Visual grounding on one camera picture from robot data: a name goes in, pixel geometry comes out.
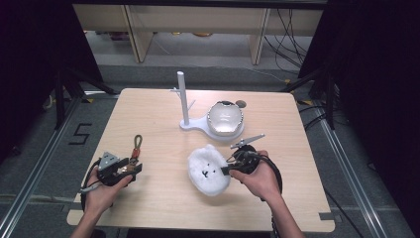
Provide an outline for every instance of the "plush toy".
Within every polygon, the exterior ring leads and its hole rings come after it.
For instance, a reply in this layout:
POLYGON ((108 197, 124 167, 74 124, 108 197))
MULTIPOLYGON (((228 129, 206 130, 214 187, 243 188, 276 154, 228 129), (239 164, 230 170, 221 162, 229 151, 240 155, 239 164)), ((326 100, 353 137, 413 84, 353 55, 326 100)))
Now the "plush toy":
POLYGON ((225 158, 212 145, 194 150, 188 158, 188 174, 194 185, 208 196, 222 193, 231 181, 224 176, 222 167, 227 167, 225 158))

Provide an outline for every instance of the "wrist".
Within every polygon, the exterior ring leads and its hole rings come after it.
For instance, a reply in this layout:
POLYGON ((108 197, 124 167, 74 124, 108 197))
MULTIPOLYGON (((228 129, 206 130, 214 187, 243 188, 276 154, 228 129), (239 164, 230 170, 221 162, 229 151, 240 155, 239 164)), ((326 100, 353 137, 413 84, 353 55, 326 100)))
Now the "wrist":
POLYGON ((279 192, 272 192, 264 197, 265 202, 269 207, 274 207, 275 205, 284 204, 283 197, 279 192))
POLYGON ((96 223, 101 215, 102 212, 85 210, 82 219, 96 223))

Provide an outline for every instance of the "black cable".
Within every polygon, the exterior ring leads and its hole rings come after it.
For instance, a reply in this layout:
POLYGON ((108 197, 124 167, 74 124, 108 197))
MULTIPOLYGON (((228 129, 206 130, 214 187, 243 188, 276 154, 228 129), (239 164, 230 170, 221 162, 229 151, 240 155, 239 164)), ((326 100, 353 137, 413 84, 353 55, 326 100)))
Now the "black cable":
POLYGON ((278 46, 277 48, 275 46, 273 46, 271 44, 271 42, 268 40, 268 38, 266 36, 264 36, 266 42, 268 43, 268 45, 271 47, 271 49, 277 54, 280 55, 281 57, 283 57, 285 60, 293 63, 294 65, 296 65, 297 67, 301 67, 300 63, 296 62, 295 60, 291 59, 290 57, 288 57, 287 55, 285 55, 284 53, 280 52, 278 49, 280 46, 278 46))
POLYGON ((95 182, 91 183, 89 186, 93 186, 94 184, 99 183, 99 182, 100 180, 96 180, 95 182))
POLYGON ((293 32, 293 24, 292 24, 292 22, 291 22, 291 16, 292 16, 292 12, 293 12, 293 9, 289 9, 289 21, 290 21, 290 30, 291 30, 291 38, 293 39, 293 42, 294 42, 294 44, 298 47, 298 48, 300 48, 300 50, 302 50, 304 53, 306 53, 306 50, 305 49, 303 49, 297 42, 296 42, 296 40, 294 39, 294 32, 293 32))
POLYGON ((282 70, 282 71, 285 71, 285 72, 289 72, 289 73, 292 73, 292 74, 298 74, 297 72, 293 72, 293 71, 289 71, 289 70, 286 70, 286 69, 284 69, 284 68, 282 68, 279 64, 278 64, 278 61, 277 61, 277 55, 278 55, 278 53, 276 53, 275 51, 274 51, 274 53, 275 53, 275 55, 274 55, 274 60, 275 60, 275 64, 277 65, 277 67, 280 69, 280 70, 282 70))
POLYGON ((277 36, 274 36, 274 38, 275 38, 275 40, 285 49, 285 50, 287 50, 288 52, 292 52, 292 53, 295 53, 295 51, 294 50, 291 50, 291 49, 289 49, 289 48, 287 48, 287 47, 285 47, 283 44, 282 44, 282 42, 283 42, 283 40, 284 40, 284 37, 285 36, 283 36, 283 38, 281 39, 281 41, 279 41, 278 40, 278 38, 277 38, 277 36))
POLYGON ((310 106, 310 107, 306 107, 306 108, 300 109, 299 110, 299 113, 304 112, 304 111, 309 110, 309 109, 314 109, 314 108, 325 108, 325 106, 310 106))
POLYGON ((322 119, 326 118, 326 114, 323 113, 319 116, 317 116, 316 118, 314 118, 312 121, 308 122, 306 125, 304 125, 305 131, 307 131, 309 128, 311 128, 312 126, 314 126, 316 123, 320 122, 322 119))
POLYGON ((289 38, 289 40, 291 41, 291 43, 293 44, 293 46, 294 46, 294 51, 293 50, 290 50, 290 49, 288 49, 287 47, 285 47, 285 46, 283 46, 285 49, 287 49, 287 50, 289 50, 289 51, 291 51, 291 52, 294 52, 294 53, 296 53, 297 54, 297 57, 299 58, 299 61, 301 62, 301 63, 303 63, 303 58, 302 58, 302 54, 299 52, 299 50, 298 50, 298 48, 297 47, 299 47, 300 49, 302 49, 304 52, 306 52, 302 47, 300 47, 300 45, 296 42, 296 40, 294 39, 294 33, 293 33, 293 24, 292 24, 292 16, 293 16, 293 11, 292 11, 292 9, 289 9, 289 22, 288 22, 288 24, 287 24, 287 27, 286 27, 286 25, 285 25, 285 23, 284 23, 284 21, 283 21, 283 19, 282 19, 282 17, 281 17, 281 14, 280 14, 280 11, 277 9, 277 14, 278 14, 278 17, 279 17, 279 19, 280 19, 280 21, 281 21, 281 24, 283 25, 283 28, 284 28, 284 37, 285 36, 287 36, 288 38, 289 38))
MULTIPOLYGON (((280 170, 278 169, 278 167, 275 165, 275 163, 267 156, 259 156, 260 160, 266 162, 269 167, 272 169, 272 171, 275 174, 275 178, 277 180, 277 184, 278 184, 278 189, 280 190, 280 193, 283 193, 283 180, 281 178, 281 173, 280 170)), ((272 227, 272 232, 274 234, 275 238, 280 238, 279 234, 278 234, 278 229, 277 226, 274 223, 274 217, 271 217, 271 227, 272 227)))
POLYGON ((355 225, 355 223, 352 221, 352 219, 350 219, 350 217, 343 210, 343 208, 339 205, 339 203, 333 197, 333 195, 331 195, 331 193, 327 190, 327 188, 325 188, 325 186, 323 186, 323 187, 324 187, 325 193, 327 193, 327 195, 331 198, 331 200, 333 200, 333 202, 337 205, 337 207, 340 209, 340 211, 343 213, 343 215, 346 217, 346 219, 350 222, 350 224, 353 226, 353 228, 356 230, 356 232, 358 232, 359 236, 363 238, 364 235, 361 233, 361 231, 358 229, 358 227, 355 225))

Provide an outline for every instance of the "hand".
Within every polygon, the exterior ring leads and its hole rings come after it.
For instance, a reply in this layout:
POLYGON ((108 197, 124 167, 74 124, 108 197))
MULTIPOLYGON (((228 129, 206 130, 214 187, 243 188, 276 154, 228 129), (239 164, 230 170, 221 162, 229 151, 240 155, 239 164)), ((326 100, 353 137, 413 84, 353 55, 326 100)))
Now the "hand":
MULTIPOLYGON (((133 176, 127 176, 121 179, 117 184, 113 186, 103 185, 100 181, 100 185, 96 189, 87 192, 86 204, 84 208, 85 213, 92 213, 94 215, 101 215, 106 209, 108 209, 115 198, 117 197, 118 191, 125 187, 133 178, 133 176)), ((98 181, 98 167, 94 167, 90 173, 88 185, 98 181)))
MULTIPOLYGON (((258 153, 268 157, 267 151, 258 151, 258 153)), ((280 195, 274 171, 264 161, 260 161, 257 168, 250 175, 237 170, 230 170, 229 174, 243 183, 253 195, 264 200, 269 200, 271 197, 280 195)))

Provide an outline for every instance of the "white stand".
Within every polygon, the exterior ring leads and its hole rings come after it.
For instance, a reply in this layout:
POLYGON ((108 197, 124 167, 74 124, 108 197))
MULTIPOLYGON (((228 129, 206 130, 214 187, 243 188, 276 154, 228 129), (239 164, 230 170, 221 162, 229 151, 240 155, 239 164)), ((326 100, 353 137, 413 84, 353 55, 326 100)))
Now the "white stand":
POLYGON ((210 137, 211 139, 215 141, 219 141, 219 142, 233 141, 242 134, 242 132, 244 131, 244 123, 241 124, 241 127, 238 129, 238 131, 234 135, 218 136, 210 130, 207 124, 207 114, 199 119, 190 119, 188 116, 188 110, 191 106, 189 107, 187 106, 184 74, 183 72, 179 71, 177 75, 178 75, 179 89, 173 89, 172 91, 179 93, 179 97, 181 98, 183 120, 180 121, 179 127, 182 130, 185 130, 185 131, 200 130, 204 132, 205 134, 207 134, 207 136, 210 137))

